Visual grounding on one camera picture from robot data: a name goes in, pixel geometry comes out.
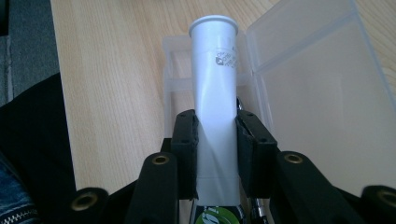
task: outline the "clear plastic box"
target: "clear plastic box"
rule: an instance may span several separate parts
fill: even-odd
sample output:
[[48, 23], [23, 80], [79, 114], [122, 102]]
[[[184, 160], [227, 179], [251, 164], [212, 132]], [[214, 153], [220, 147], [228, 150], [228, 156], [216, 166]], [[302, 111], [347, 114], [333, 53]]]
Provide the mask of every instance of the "clear plastic box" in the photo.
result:
[[[163, 39], [165, 137], [194, 107], [189, 36]], [[237, 94], [336, 186], [396, 188], [396, 104], [348, 0], [281, 0], [237, 37]]]

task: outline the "gray carpet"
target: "gray carpet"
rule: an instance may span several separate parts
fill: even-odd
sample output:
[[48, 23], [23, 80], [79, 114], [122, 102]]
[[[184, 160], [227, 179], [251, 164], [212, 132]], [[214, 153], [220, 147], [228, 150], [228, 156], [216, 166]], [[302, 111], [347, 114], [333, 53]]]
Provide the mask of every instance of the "gray carpet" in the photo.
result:
[[59, 72], [50, 0], [10, 0], [8, 38], [7, 55], [0, 37], [0, 105]]

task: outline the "transparent container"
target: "transparent container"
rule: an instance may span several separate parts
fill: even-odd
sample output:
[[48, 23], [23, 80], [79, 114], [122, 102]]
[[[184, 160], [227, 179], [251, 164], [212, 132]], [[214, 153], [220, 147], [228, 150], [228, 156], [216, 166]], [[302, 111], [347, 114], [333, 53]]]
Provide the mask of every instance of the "transparent container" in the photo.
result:
[[[165, 137], [194, 107], [191, 40], [163, 39]], [[396, 188], [396, 104], [353, 1], [281, 0], [237, 36], [237, 95], [336, 187]]]

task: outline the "green label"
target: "green label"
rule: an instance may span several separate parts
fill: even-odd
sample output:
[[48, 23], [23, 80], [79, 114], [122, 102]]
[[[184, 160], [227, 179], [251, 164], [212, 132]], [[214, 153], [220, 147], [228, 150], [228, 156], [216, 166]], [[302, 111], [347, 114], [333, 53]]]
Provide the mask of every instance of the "green label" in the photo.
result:
[[209, 207], [198, 216], [195, 224], [239, 224], [239, 220], [225, 208]]

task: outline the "wood grain surface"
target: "wood grain surface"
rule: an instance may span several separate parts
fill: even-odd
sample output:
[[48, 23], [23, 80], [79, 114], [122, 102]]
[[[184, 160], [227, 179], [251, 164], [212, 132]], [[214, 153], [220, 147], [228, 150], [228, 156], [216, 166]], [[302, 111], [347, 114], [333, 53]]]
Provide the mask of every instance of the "wood grain surface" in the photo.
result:
[[[163, 140], [162, 39], [223, 14], [246, 30], [272, 0], [51, 0], [77, 187], [110, 193], [136, 180]], [[396, 94], [396, 2], [358, 0]]]

